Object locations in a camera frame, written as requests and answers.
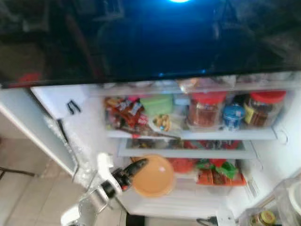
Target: green container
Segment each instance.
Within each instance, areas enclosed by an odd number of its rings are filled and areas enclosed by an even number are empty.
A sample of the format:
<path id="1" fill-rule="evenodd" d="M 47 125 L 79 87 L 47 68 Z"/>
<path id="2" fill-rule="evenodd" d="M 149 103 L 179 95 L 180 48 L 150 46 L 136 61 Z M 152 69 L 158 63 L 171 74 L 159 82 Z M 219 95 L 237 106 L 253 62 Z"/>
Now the green container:
<path id="1" fill-rule="evenodd" d="M 147 115 L 170 114 L 173 112 L 173 95 L 161 94 L 148 98 L 140 98 Z"/>

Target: red jar lid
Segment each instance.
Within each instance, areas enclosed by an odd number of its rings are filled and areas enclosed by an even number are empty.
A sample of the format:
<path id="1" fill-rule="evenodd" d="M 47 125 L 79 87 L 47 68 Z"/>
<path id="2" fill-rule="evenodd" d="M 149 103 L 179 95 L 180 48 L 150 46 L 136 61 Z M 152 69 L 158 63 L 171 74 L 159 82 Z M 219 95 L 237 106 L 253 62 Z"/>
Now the red jar lid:
<path id="1" fill-rule="evenodd" d="M 272 91 L 272 92 L 252 92 L 251 98 L 267 104 L 274 104 L 283 101 L 286 91 Z"/>
<path id="2" fill-rule="evenodd" d="M 222 102 L 227 95 L 227 92 L 208 92 L 208 93 L 193 93 L 192 99 L 207 105 L 214 105 Z"/>

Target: orange plate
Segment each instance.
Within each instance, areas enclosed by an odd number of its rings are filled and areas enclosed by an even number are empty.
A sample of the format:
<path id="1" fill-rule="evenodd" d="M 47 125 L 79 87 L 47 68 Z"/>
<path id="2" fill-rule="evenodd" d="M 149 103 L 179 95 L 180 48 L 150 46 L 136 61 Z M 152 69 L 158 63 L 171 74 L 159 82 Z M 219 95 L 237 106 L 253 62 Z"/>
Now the orange plate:
<path id="1" fill-rule="evenodd" d="M 133 187 L 140 195 L 159 197 L 171 192 L 174 187 L 174 169 L 170 162 L 160 155 L 143 156 L 149 160 L 133 178 Z"/>

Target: kitchen floor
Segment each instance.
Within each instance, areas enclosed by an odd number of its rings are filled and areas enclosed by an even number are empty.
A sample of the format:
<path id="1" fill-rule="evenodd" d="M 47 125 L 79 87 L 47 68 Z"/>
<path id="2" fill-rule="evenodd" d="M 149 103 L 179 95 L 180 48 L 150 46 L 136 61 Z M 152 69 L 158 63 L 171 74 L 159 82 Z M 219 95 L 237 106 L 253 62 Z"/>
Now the kitchen floor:
<path id="1" fill-rule="evenodd" d="M 4 139 L 0 166 L 36 173 L 5 173 L 0 179 L 0 226 L 60 226 L 62 213 L 83 194 L 54 161 L 27 139 Z M 95 226 L 125 226 L 126 211 L 112 202 Z M 146 226 L 197 226 L 195 221 L 146 218 Z"/>

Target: spice jar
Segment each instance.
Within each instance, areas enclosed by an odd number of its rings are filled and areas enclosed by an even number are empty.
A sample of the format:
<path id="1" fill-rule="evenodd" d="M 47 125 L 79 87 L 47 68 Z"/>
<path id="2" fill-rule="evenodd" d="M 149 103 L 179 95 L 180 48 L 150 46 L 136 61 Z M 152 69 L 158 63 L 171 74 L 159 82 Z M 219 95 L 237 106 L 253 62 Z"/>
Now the spice jar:
<path id="1" fill-rule="evenodd" d="M 252 215 L 249 220 L 250 226 L 272 226 L 276 221 L 276 217 L 271 211 L 263 211 Z"/>
<path id="2" fill-rule="evenodd" d="M 226 92 L 193 93 L 189 106 L 189 123 L 206 128 L 217 125 L 226 94 Z"/>
<path id="3" fill-rule="evenodd" d="M 281 108 L 286 91 L 252 92 L 244 103 L 245 122 L 256 127 L 271 126 Z"/>

